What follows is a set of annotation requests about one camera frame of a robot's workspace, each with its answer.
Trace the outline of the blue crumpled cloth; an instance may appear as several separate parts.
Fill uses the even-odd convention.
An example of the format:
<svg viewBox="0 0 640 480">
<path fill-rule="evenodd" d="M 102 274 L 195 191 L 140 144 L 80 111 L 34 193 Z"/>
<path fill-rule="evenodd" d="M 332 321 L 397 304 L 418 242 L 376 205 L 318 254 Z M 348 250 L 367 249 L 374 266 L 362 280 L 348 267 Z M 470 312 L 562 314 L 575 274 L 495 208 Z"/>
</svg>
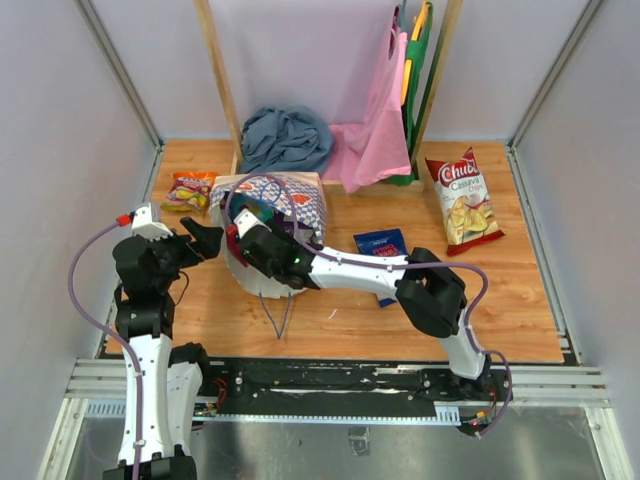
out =
<svg viewBox="0 0 640 480">
<path fill-rule="evenodd" d="M 240 173 L 315 172 L 329 164 L 334 137 L 307 107 L 264 107 L 243 125 Z"/>
</svg>

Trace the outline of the pink t-shirt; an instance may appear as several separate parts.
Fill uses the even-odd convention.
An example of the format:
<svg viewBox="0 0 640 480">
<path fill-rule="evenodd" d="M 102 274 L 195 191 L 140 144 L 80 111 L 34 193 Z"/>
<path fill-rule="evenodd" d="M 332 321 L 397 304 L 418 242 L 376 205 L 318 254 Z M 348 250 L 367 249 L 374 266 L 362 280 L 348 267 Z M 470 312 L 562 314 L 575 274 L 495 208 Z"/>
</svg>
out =
<svg viewBox="0 0 640 480">
<path fill-rule="evenodd" d="M 348 193 L 394 176 L 407 176 L 411 164 L 402 116 L 402 89 L 408 35 L 394 17 L 380 43 L 364 118 L 334 124 L 335 145 L 324 181 L 338 181 Z"/>
</svg>

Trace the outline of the green t-shirt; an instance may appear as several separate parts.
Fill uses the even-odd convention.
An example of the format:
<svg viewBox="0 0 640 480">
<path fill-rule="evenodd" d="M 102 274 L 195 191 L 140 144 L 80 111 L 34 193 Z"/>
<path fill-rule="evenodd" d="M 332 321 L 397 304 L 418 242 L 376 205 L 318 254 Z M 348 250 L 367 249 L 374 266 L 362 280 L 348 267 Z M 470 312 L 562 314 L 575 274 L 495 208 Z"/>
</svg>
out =
<svg viewBox="0 0 640 480">
<path fill-rule="evenodd" d="M 396 20 L 396 23 L 400 26 L 402 31 L 407 33 L 408 41 L 409 41 L 411 32 L 413 30 L 414 18 L 415 17 L 413 19 L 409 19 L 408 18 L 408 14 L 406 13 L 406 3 L 404 1 L 400 1 L 400 2 L 398 2 L 396 4 L 396 6 L 394 7 L 393 12 L 391 14 L 391 17 L 394 17 L 395 20 Z M 403 106 L 402 105 L 402 116 L 403 116 L 403 121 L 404 121 L 404 131 L 405 131 L 405 134 L 406 134 L 406 141 L 407 141 L 407 147 L 408 147 L 408 153 L 409 153 L 409 160 L 410 160 L 410 152 L 409 152 L 409 150 L 413 148 L 413 136 L 415 134 L 414 130 L 415 130 L 416 126 L 417 126 L 417 116 L 418 116 L 417 105 L 422 101 L 422 98 L 423 98 L 423 93 L 419 91 L 422 70 L 421 70 L 421 73 L 420 73 L 419 84 L 418 84 L 418 88 L 417 88 L 417 91 L 416 91 L 416 95 L 415 95 L 415 99 L 414 99 L 413 105 L 412 106 L 408 106 L 408 105 Z M 390 177 L 390 178 L 388 178 L 388 179 L 386 179 L 384 181 L 389 181 L 394 185 L 401 186 L 401 185 L 404 185 L 406 181 L 411 183 L 413 181 L 413 177 L 414 177 L 414 175 L 412 173 L 412 165 L 411 165 L 411 173 L 409 175 L 407 175 L 407 176 L 394 176 L 394 177 Z"/>
</svg>

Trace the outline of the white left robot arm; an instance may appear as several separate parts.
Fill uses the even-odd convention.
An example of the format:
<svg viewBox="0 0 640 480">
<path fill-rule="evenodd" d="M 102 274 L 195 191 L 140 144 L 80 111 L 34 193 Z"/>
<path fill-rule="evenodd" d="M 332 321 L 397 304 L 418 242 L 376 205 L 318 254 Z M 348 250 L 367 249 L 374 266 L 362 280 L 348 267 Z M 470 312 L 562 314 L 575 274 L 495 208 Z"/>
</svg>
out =
<svg viewBox="0 0 640 480">
<path fill-rule="evenodd" d="M 113 249 L 120 285 L 114 293 L 116 332 L 126 368 L 125 427 L 117 465 L 105 479 L 194 479 L 189 436 L 196 396 L 214 383 L 199 343 L 173 344 L 180 273 L 219 255 L 223 231 L 181 219 L 184 235 L 156 222 L 136 223 Z"/>
</svg>

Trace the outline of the blue checkered paper bag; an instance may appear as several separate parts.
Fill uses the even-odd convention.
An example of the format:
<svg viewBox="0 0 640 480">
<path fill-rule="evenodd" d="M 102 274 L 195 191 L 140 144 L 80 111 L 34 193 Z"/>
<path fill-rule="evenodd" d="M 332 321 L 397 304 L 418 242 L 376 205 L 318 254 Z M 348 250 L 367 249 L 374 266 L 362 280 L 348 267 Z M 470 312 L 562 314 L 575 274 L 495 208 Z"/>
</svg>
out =
<svg viewBox="0 0 640 480">
<path fill-rule="evenodd" d="M 326 236 L 327 207 L 320 176 L 313 172 L 279 172 L 222 176 L 209 194 L 209 216 L 217 227 L 228 229 L 242 209 L 261 222 L 274 224 L 288 235 L 297 228 L 301 238 L 322 245 Z M 300 291 L 269 279 L 240 257 L 239 235 L 228 231 L 221 247 L 231 274 L 249 294 L 262 300 L 291 301 Z"/>
</svg>

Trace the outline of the red Chubi cassava chips bag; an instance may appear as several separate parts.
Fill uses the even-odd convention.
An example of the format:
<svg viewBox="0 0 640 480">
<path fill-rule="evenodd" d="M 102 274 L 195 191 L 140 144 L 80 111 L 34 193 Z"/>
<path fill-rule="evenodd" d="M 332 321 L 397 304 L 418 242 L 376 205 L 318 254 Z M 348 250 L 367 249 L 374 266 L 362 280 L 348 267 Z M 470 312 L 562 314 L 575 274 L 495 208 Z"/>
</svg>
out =
<svg viewBox="0 0 640 480">
<path fill-rule="evenodd" d="M 426 158 L 425 164 L 439 199 L 448 256 L 505 236 L 472 147 L 457 161 Z"/>
</svg>

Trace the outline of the colourful orange candy bag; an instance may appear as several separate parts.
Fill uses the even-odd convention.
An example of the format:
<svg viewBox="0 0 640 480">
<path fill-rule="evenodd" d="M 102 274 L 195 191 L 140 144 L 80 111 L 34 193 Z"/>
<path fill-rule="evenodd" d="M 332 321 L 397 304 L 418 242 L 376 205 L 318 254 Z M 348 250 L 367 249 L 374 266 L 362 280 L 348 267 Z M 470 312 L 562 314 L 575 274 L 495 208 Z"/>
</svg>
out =
<svg viewBox="0 0 640 480">
<path fill-rule="evenodd" d="M 173 174 L 173 184 L 160 208 L 169 212 L 201 212 L 218 176 L 212 171 L 182 171 Z"/>
</svg>

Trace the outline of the aluminium frame rails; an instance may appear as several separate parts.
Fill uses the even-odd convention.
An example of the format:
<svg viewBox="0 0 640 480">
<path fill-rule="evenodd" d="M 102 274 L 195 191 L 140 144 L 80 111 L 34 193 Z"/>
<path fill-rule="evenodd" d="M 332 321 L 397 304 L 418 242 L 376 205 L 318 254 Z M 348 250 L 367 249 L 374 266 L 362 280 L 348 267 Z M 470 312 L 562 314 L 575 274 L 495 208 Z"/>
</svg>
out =
<svg viewBox="0 0 640 480">
<path fill-rule="evenodd" d="M 91 1 L 163 140 L 230 138 L 193 1 Z M 258 100 L 302 103 L 338 123 L 364 114 L 379 37 L 402 1 L 211 1 L 239 116 Z M 464 1 L 427 125 L 433 140 L 510 140 L 589 1 Z M 309 20 L 306 53 L 278 53 L 285 24 Z M 639 1 L 604 1 L 518 143 L 526 191 L 565 319 L 603 367 L 632 470 L 639 475 Z M 89 93 L 98 100 L 106 87 Z M 106 120 L 70 94 L 64 145 L 89 188 L 56 220 L 55 282 L 90 234 L 131 207 L 150 153 L 116 153 L 114 133 L 80 153 L 80 126 Z"/>
</svg>

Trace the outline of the blue Burts chips bag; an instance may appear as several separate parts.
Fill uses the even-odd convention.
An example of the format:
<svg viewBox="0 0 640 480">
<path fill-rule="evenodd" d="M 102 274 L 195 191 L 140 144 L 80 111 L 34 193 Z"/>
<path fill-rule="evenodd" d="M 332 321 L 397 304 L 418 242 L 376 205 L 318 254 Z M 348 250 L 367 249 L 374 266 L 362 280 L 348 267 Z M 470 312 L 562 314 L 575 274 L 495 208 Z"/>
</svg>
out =
<svg viewBox="0 0 640 480">
<path fill-rule="evenodd" d="M 406 256 L 408 250 L 399 228 L 378 230 L 353 236 L 358 252 L 376 257 Z"/>
</svg>

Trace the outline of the yellow clothes hanger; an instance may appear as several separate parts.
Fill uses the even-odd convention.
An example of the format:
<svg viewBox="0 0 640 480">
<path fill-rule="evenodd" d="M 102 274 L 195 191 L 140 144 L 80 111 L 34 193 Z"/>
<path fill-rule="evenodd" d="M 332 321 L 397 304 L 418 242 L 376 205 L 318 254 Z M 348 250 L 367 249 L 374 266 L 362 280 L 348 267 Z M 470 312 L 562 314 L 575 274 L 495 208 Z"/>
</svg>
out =
<svg viewBox="0 0 640 480">
<path fill-rule="evenodd" d="M 405 52 L 401 104 L 412 106 L 419 84 L 433 20 L 433 4 L 423 1 Z"/>
</svg>

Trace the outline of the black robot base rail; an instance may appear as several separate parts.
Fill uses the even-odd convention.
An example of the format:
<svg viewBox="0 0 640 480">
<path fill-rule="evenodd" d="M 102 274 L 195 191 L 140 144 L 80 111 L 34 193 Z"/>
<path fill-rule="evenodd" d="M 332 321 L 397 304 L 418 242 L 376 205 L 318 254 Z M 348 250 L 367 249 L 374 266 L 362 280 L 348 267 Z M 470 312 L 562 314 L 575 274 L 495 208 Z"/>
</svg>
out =
<svg viewBox="0 0 640 480">
<path fill-rule="evenodd" d="M 169 358 L 177 376 L 180 365 L 193 365 L 202 378 L 200 396 L 215 397 L 217 415 L 283 418 L 417 418 L 433 416 L 439 402 L 486 402 L 487 410 L 460 423 L 481 427 L 510 402 L 511 373 L 489 364 L 477 379 L 466 379 L 440 364 L 257 361 L 232 359 L 214 365 L 202 352 L 175 350 Z"/>
</svg>

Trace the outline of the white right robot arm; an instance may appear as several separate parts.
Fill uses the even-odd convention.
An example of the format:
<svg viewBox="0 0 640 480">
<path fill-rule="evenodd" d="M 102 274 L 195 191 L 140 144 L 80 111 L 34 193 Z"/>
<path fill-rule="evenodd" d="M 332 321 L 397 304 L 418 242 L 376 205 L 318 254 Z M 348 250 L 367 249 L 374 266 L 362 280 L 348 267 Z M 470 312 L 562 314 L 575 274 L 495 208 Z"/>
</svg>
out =
<svg viewBox="0 0 640 480">
<path fill-rule="evenodd" d="M 239 249 L 261 274 L 294 290 L 351 289 L 395 300 L 416 330 L 439 341 L 460 397 L 474 400 L 487 391 L 490 354 L 471 326 L 471 313 L 488 290 L 478 267 L 443 262 L 418 247 L 399 256 L 345 253 L 263 225 L 241 233 Z"/>
</svg>

